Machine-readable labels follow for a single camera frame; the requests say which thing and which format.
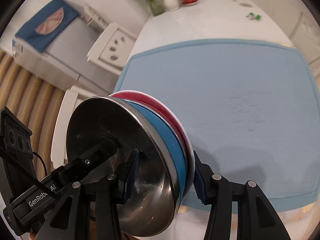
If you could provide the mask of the blue steel bowl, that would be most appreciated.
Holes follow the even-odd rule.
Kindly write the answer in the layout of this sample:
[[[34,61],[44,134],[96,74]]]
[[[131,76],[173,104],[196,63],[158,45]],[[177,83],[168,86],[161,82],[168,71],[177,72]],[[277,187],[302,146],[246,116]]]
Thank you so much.
[[[185,153],[177,133],[158,114],[139,103],[94,96],[81,102],[68,124],[69,161],[105,143],[85,166],[97,163],[85,177],[93,183],[115,174],[123,232],[152,237],[174,220],[187,182]]]

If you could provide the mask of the red steel bowl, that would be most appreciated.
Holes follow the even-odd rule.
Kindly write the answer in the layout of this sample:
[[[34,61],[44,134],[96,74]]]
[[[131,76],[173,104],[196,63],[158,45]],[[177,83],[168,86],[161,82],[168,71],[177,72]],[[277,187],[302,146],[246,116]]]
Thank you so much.
[[[183,149],[186,167],[185,186],[182,194],[182,200],[184,200],[193,183],[195,173],[195,157],[193,154],[193,148],[190,139],[188,138],[181,122],[174,115],[174,113],[172,113],[172,111],[168,109],[167,106],[146,93],[136,90],[121,90],[112,93],[111,97],[133,101],[135,103],[142,104],[143,106],[148,107],[148,109],[154,111],[157,115],[159,115],[165,121],[165,123],[170,126],[174,134],[178,137]]]

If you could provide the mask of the white chair near left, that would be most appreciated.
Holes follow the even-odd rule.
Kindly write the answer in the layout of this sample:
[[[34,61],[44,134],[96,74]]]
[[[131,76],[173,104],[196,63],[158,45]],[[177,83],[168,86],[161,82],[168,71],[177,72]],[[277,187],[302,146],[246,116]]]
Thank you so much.
[[[53,134],[50,154],[53,168],[58,168],[67,161],[66,136],[68,124],[74,110],[82,101],[92,96],[95,96],[95,94],[76,86],[66,90],[57,116]]]

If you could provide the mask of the white chair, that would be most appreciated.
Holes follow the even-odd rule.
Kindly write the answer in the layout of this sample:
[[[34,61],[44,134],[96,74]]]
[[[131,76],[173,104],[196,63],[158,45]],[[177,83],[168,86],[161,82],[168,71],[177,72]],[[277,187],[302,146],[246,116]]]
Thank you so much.
[[[67,161],[66,136],[68,124],[74,110],[82,101],[92,96],[95,96],[95,94],[76,86],[66,90],[57,116],[53,134],[50,154],[53,168],[58,168]]]
[[[137,36],[117,23],[111,23],[100,34],[87,54],[87,61],[119,76]]]

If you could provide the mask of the light blue table mat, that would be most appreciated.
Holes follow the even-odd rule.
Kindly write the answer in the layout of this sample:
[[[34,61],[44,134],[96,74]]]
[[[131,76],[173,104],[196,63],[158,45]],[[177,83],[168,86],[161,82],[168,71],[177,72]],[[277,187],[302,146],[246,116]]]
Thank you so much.
[[[230,181],[254,180],[281,211],[319,197],[319,91],[295,49],[207,39],[133,55],[115,91],[157,98],[193,149]]]

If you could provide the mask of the white chair far left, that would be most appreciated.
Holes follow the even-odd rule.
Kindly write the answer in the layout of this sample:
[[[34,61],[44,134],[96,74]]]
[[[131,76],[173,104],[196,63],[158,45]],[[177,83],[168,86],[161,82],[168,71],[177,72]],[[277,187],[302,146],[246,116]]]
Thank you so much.
[[[119,76],[137,36],[117,23],[111,23],[100,34],[87,54],[87,61]]]

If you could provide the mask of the white shelf rack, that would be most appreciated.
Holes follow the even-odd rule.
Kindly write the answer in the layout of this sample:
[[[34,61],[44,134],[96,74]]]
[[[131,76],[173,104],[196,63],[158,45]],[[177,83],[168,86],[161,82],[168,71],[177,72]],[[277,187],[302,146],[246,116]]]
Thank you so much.
[[[104,31],[109,25],[109,22],[88,4],[84,6],[82,19],[97,31]]]

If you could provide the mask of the green candy wrapper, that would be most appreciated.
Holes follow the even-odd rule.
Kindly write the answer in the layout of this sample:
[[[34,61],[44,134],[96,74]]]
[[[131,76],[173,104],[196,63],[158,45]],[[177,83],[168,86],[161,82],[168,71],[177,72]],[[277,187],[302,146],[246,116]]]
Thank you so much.
[[[255,14],[253,12],[250,12],[247,16],[246,16],[249,20],[253,20],[253,21],[260,21],[262,16],[259,14]]]

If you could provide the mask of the white ceramic vase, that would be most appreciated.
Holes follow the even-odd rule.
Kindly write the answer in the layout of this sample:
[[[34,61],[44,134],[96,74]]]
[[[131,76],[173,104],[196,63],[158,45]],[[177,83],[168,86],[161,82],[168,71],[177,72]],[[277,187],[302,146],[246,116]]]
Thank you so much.
[[[174,11],[180,8],[179,0],[163,0],[163,3],[168,11]]]

